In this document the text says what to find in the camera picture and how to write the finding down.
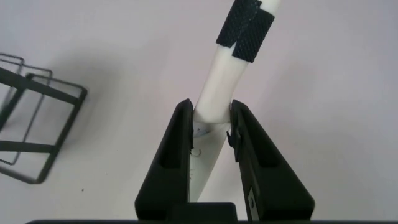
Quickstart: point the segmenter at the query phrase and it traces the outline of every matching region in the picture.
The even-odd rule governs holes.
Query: clamp jaw
[[[179,103],[135,201],[140,220],[237,221],[232,203],[189,203],[193,106]],[[309,220],[315,202],[250,109],[233,100],[228,142],[249,221]]]

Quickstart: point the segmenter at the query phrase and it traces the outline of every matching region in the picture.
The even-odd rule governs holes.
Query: white wall
[[[2,222],[136,218],[174,106],[196,102],[231,3],[0,3],[1,52],[90,89],[44,184],[0,175]],[[237,87],[315,198],[314,219],[398,219],[397,11],[393,0],[285,0]],[[232,149],[201,200],[245,217]]]

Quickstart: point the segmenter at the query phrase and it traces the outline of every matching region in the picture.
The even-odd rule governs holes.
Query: black wire rack
[[[4,125],[6,124],[11,113],[18,104],[25,90],[31,90],[37,93],[41,93],[41,96],[35,106],[34,112],[30,117],[29,125],[25,130],[22,141],[21,142],[0,141],[0,151],[16,152],[16,155],[14,156],[12,161],[0,159],[0,162],[8,166],[13,166],[18,162],[18,158],[20,157],[20,154],[22,152],[50,154],[42,170],[40,171],[38,177],[28,177],[26,175],[15,172],[12,169],[9,169],[4,166],[0,166],[0,173],[6,174],[10,177],[21,180],[28,184],[41,184],[47,178],[50,169],[59,153],[59,150],[63,142],[67,138],[67,135],[72,127],[72,124],[74,123],[77,114],[80,111],[80,108],[86,98],[88,91],[83,86],[53,78],[53,72],[49,69],[26,65],[25,60],[21,57],[4,54],[4,53],[0,53],[0,57],[2,57],[0,58],[0,62],[8,63],[11,65],[17,65],[15,73],[0,67],[0,83],[10,86],[0,110],[0,132],[3,130]],[[28,73],[26,76],[23,76],[21,74],[23,68],[36,70],[46,75]],[[45,84],[36,82],[35,80],[33,80],[33,78],[43,79],[45,80]],[[51,82],[57,82],[62,85],[68,85],[80,89],[80,94],[78,97],[74,97],[60,90],[56,90],[50,87]],[[46,96],[72,104],[73,109],[69,114],[67,122],[62,128],[61,133],[59,134],[58,139],[54,145],[28,143],[26,142],[26,139],[29,136],[30,130],[32,129],[32,125],[36,119],[37,113],[39,112],[39,109],[42,106],[42,102]]]

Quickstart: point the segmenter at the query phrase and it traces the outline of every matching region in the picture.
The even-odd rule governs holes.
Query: black textured sleeve
[[[258,0],[235,0],[223,28],[216,40],[217,44],[232,47],[232,56],[253,63],[274,16],[260,9]]]

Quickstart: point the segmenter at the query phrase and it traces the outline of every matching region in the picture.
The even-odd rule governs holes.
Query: white tube
[[[273,16],[280,0],[261,0],[260,9]],[[193,112],[193,149],[190,156],[190,202],[196,202],[214,168],[230,127],[232,95],[248,62],[233,57],[235,48],[217,45],[205,86]]]

